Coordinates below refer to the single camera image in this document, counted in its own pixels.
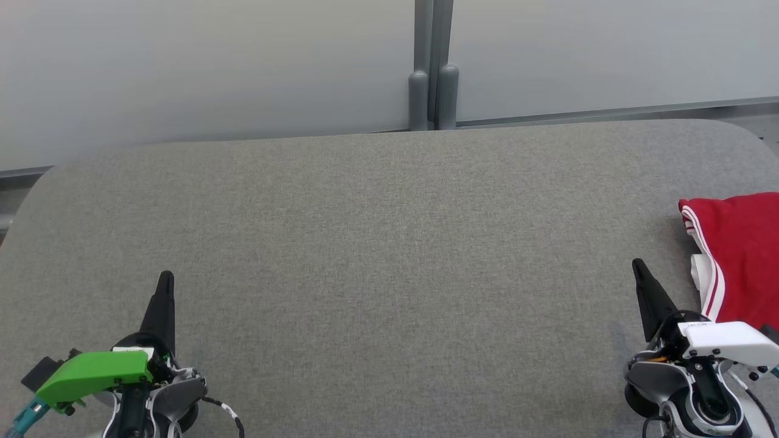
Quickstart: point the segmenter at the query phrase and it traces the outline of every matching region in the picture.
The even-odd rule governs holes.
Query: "white panel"
[[[748,366],[766,366],[773,369],[779,364],[779,345],[747,323],[732,321],[729,323],[689,325],[682,328],[682,334],[689,341],[689,347],[683,357],[696,355],[715,355],[731,359]]]
[[[775,0],[455,0],[458,120],[779,95]]]
[[[0,171],[407,127],[411,0],[3,0]]]

